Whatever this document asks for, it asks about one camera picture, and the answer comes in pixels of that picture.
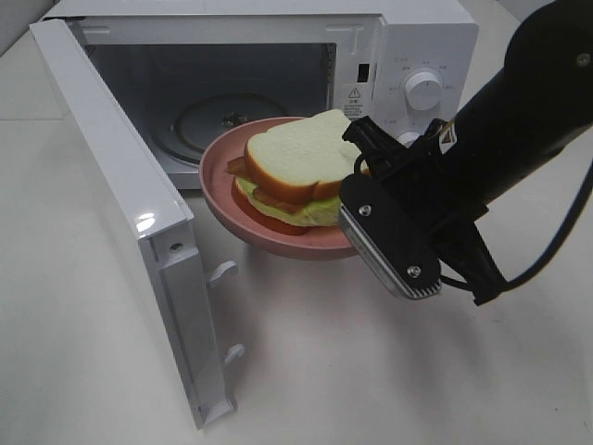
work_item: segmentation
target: white table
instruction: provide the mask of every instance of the white table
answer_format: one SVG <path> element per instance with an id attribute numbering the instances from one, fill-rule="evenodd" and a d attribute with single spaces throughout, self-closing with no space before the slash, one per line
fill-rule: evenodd
<path id="1" fill-rule="evenodd" d="M 481 24 L 463 101 L 500 67 L 517 22 Z M 592 155 L 593 133 L 491 206 L 480 227 L 509 277 L 542 251 Z M 124 273 L 30 35 L 0 59 L 0 443 L 588 444 L 593 440 L 593 210 L 552 264 L 482 308 L 446 288 L 393 299 L 359 258 L 249 248 L 185 197 L 215 288 L 235 413 L 193 425 L 150 288 Z"/>

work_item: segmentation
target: bread crust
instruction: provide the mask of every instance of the bread crust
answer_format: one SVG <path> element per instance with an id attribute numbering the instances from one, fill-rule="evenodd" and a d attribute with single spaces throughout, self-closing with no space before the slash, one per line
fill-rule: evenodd
<path id="1" fill-rule="evenodd" d="M 236 178 L 233 180 L 231 188 L 231 196 L 234 203 L 246 214 L 249 218 L 264 227 L 284 235 L 304 235 L 309 231 L 309 227 L 300 227 L 286 222 L 272 218 L 271 216 L 260 213 L 255 207 L 251 205 L 245 193 L 237 185 Z"/>
<path id="2" fill-rule="evenodd" d="M 307 185 L 288 184 L 271 176 L 259 166 L 256 160 L 249 153 L 249 142 L 245 146 L 245 164 L 249 177 L 262 190 L 278 200 L 291 204 L 307 204 L 313 200 L 329 199 L 335 197 L 342 181 L 330 183 L 318 181 Z"/>

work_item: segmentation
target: pink bowl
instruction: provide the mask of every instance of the pink bowl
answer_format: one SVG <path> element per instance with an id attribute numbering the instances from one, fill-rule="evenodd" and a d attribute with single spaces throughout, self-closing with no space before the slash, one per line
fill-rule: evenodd
<path id="1" fill-rule="evenodd" d="M 339 227 L 313 227 L 304 235 L 274 232 L 247 216 L 234 203 L 234 176 L 225 171 L 227 162 L 243 156 L 247 140 L 269 128 L 302 118 L 270 118 L 246 123 L 216 139 L 200 161 L 202 190 L 214 216 L 230 232 L 248 244 L 270 253 L 300 260 L 337 260 L 356 254 Z"/>

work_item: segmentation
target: microwave door frame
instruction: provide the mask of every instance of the microwave door frame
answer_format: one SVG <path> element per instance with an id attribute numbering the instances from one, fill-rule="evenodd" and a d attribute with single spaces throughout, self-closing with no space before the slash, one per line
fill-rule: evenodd
<path id="1" fill-rule="evenodd" d="M 157 300 L 197 427 L 233 409 L 196 247 L 194 215 L 61 19 L 31 25 L 62 114 L 74 122 L 98 181 L 117 203 Z"/>

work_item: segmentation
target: microwave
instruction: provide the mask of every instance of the microwave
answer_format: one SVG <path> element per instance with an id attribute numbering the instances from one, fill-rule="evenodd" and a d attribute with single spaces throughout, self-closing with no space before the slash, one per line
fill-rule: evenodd
<path id="1" fill-rule="evenodd" d="M 243 351 L 221 356 L 208 302 L 236 265 L 203 269 L 179 193 L 200 188 L 206 148 L 330 108 L 409 144 L 455 115 L 478 33 L 457 0 L 61 0 L 31 30 L 105 224 L 151 282 L 198 427 L 233 409 L 223 367 Z"/>

